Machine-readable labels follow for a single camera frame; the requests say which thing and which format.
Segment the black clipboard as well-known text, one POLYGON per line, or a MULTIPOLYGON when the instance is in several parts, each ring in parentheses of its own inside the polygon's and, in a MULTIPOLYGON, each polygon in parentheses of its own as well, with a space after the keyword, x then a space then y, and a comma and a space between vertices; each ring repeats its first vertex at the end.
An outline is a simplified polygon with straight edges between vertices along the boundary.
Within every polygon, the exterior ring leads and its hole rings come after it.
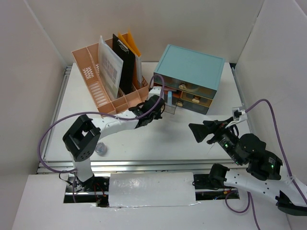
POLYGON ((112 49, 123 61, 119 87, 124 94, 132 92, 135 55, 115 34, 112 36, 112 49))

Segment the clear document pouch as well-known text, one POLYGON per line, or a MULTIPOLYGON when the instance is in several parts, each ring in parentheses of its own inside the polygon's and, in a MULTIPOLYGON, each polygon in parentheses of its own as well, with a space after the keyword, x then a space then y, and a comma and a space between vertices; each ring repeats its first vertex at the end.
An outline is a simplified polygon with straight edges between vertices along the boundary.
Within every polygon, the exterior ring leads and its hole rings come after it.
POLYGON ((102 36, 98 43, 98 66, 104 88, 110 100, 113 101, 118 97, 123 60, 103 40, 102 36))

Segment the orange folder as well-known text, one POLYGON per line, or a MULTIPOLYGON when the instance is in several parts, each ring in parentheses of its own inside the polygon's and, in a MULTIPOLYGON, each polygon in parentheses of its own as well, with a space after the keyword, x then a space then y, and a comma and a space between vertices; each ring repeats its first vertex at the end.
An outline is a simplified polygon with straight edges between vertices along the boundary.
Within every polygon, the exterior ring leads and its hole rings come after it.
POLYGON ((142 87, 141 52, 137 48, 130 30, 128 30, 128 32, 125 33, 125 34, 121 34, 120 32, 118 32, 118 38, 135 55, 135 64, 134 64, 134 73, 133 73, 132 83, 133 83, 133 85, 135 86, 136 89, 140 89, 142 87))

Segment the blue cap highlighter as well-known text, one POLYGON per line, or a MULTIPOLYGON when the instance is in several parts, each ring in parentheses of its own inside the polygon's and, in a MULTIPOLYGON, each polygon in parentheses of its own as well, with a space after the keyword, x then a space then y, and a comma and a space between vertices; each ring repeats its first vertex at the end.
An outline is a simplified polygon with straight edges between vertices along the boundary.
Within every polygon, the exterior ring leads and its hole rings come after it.
POLYGON ((173 96, 172 91, 168 91, 167 92, 167 105, 168 106, 172 106, 172 96, 173 96))

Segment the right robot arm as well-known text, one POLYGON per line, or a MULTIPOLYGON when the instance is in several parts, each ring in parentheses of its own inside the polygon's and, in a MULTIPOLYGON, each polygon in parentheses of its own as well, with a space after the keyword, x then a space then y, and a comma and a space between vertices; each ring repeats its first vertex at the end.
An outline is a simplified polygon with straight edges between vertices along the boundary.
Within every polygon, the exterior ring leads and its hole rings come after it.
POLYGON ((207 179, 195 181, 194 186, 203 185, 208 189, 236 187, 261 196, 275 203, 277 208, 292 216, 306 216, 307 186, 292 179, 283 166, 283 161, 266 150, 266 143, 252 133, 239 135, 237 125, 224 121, 203 121, 202 124, 189 124, 196 141, 201 143, 208 135, 212 138, 207 144, 218 144, 236 165, 247 166, 247 173, 215 163, 207 179))

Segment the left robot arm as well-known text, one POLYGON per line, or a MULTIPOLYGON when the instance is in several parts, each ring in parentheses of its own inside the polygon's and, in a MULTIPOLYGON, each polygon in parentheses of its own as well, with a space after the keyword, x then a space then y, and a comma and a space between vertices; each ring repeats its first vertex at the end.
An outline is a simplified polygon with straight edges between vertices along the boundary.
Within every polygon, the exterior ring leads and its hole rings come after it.
POLYGON ((164 99, 153 95, 145 102, 113 116, 99 119, 91 119, 87 115, 79 116, 62 138, 73 159, 78 187, 83 191, 89 191, 94 187, 95 176, 90 157, 94 154, 99 140, 161 119, 164 107, 164 99))

